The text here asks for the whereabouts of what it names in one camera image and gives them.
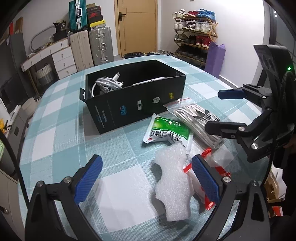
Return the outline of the white drawer desk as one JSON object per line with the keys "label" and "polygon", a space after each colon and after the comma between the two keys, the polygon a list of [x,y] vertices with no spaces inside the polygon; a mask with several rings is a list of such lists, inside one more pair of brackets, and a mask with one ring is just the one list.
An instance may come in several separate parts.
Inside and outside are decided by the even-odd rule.
{"label": "white drawer desk", "polygon": [[56,71],[59,79],[77,73],[68,38],[57,41],[28,58],[21,64],[22,71],[25,72],[37,63],[49,59],[52,60],[53,69]]}

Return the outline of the teal suitcase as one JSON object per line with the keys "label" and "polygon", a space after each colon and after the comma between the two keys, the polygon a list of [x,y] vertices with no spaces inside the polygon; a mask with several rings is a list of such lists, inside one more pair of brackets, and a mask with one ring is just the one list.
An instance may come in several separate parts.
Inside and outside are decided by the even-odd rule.
{"label": "teal suitcase", "polygon": [[88,29],[86,0],[75,0],[69,2],[70,30],[79,32]]}

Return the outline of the wooden door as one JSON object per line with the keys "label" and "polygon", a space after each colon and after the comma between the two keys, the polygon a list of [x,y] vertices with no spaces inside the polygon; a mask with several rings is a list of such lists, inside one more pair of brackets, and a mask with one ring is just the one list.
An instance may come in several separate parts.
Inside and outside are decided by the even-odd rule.
{"label": "wooden door", "polygon": [[133,52],[158,50],[158,2],[156,0],[114,1],[118,52],[121,57]]}

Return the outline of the beige suitcase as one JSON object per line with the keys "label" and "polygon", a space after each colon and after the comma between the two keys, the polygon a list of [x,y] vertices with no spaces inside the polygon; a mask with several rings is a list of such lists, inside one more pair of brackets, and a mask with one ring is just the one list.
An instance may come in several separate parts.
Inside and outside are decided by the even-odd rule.
{"label": "beige suitcase", "polygon": [[94,66],[88,31],[80,31],[69,36],[70,46],[78,72]]}

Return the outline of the white foam piece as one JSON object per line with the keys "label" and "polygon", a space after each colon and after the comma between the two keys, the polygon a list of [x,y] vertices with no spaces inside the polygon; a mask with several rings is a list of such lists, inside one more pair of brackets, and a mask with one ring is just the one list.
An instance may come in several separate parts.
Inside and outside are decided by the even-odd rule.
{"label": "white foam piece", "polygon": [[186,159],[186,149],[179,142],[156,151],[154,162],[160,166],[162,175],[155,185],[155,194],[165,206],[167,221],[186,220],[191,216],[194,189],[191,178],[183,170]]}

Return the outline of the red balloon bag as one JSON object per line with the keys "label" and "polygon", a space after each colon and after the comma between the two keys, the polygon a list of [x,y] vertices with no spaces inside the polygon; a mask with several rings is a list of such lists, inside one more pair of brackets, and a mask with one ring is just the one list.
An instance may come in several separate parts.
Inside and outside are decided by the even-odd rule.
{"label": "red balloon bag", "polygon": [[218,184],[221,180],[219,176],[230,178],[231,174],[214,161],[211,148],[205,149],[199,156],[194,156],[192,161],[194,164],[189,163],[183,171],[192,179],[193,189],[205,209],[210,210],[220,201],[223,192],[223,185]]}

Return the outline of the bagged adidas shoelaces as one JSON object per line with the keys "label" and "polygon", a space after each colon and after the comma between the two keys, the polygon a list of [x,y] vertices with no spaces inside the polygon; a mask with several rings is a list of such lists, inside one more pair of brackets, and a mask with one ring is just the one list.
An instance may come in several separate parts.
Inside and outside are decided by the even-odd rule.
{"label": "bagged adidas shoelaces", "polygon": [[206,123],[218,122],[220,118],[199,106],[191,98],[179,98],[164,104],[164,107],[193,131],[206,147],[218,149],[223,142],[222,137],[210,135],[205,131]]}

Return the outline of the purple bag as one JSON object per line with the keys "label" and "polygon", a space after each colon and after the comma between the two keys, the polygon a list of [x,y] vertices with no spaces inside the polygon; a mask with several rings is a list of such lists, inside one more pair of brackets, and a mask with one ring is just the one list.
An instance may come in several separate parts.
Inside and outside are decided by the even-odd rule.
{"label": "purple bag", "polygon": [[216,78],[219,78],[222,65],[224,62],[224,57],[226,53],[226,48],[224,44],[217,45],[214,42],[211,42],[204,71],[213,75]]}

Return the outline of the silver suitcase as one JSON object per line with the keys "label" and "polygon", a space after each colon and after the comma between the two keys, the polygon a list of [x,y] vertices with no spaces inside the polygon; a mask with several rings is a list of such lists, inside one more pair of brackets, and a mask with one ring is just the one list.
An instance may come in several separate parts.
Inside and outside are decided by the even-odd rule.
{"label": "silver suitcase", "polygon": [[91,30],[89,41],[95,66],[114,61],[110,27]]}

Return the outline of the stacked shoe boxes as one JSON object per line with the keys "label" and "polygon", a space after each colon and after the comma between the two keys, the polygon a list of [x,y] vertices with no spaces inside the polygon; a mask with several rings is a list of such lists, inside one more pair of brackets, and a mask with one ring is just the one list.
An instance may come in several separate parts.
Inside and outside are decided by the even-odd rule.
{"label": "stacked shoe boxes", "polygon": [[101,13],[101,6],[95,4],[88,4],[86,6],[88,24],[91,29],[103,28],[106,22]]}

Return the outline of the low grey tv cabinet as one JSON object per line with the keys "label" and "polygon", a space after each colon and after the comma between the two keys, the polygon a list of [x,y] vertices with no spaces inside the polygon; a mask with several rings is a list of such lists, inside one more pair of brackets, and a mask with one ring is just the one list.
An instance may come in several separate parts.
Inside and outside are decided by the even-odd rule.
{"label": "low grey tv cabinet", "polygon": [[[18,156],[21,152],[20,148],[28,116],[22,106],[17,105],[15,110],[10,113],[10,117],[11,119],[8,121],[10,129],[5,136],[15,156]],[[23,240],[25,228],[21,217],[18,180],[10,155],[4,147],[1,147],[1,150],[1,214],[16,235]]]}

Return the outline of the grey medicine packet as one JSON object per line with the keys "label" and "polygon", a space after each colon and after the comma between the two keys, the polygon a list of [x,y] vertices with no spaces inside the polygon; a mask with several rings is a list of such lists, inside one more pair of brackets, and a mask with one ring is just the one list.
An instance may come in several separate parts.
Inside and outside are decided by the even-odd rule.
{"label": "grey medicine packet", "polygon": [[149,83],[149,82],[153,82],[153,81],[158,81],[158,80],[163,80],[163,79],[167,79],[167,77],[158,77],[158,78],[153,78],[153,79],[150,79],[150,80],[145,80],[145,81],[142,81],[142,82],[135,83],[132,86],[136,86],[136,85],[140,85],[140,84],[145,84],[145,83]]}

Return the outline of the woven laundry basket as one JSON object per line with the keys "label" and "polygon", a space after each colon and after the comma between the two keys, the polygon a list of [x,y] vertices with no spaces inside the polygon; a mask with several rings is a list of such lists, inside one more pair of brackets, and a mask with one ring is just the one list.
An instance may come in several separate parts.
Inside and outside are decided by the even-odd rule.
{"label": "woven laundry basket", "polygon": [[55,75],[50,64],[44,65],[43,68],[35,72],[35,75],[41,86],[47,86],[55,79]]}

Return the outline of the shoe rack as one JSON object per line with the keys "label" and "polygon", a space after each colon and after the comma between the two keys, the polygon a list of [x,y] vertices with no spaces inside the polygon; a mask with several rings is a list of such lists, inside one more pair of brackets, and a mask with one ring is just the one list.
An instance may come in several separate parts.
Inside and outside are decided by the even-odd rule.
{"label": "shoe rack", "polygon": [[207,9],[180,9],[171,17],[175,20],[174,42],[178,46],[174,55],[204,69],[210,44],[218,38],[215,13]]}

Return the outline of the green medicine packet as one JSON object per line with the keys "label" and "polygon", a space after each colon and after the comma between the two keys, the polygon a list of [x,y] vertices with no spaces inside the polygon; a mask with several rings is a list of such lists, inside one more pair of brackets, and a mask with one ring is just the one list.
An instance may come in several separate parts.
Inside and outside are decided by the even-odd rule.
{"label": "green medicine packet", "polygon": [[189,154],[193,132],[182,122],[163,118],[154,113],[142,141],[146,144],[162,141],[168,141],[170,144],[181,143]]}

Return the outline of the black cardboard box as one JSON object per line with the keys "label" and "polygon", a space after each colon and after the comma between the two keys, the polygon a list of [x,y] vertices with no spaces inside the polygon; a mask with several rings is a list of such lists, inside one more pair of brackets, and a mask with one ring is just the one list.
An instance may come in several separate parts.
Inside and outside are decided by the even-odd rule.
{"label": "black cardboard box", "polygon": [[[95,81],[119,73],[123,86],[102,93]],[[167,79],[132,86],[158,77]],[[186,75],[156,59],[127,63],[86,75],[80,100],[85,102],[100,134],[165,111],[164,104],[183,96]]]}

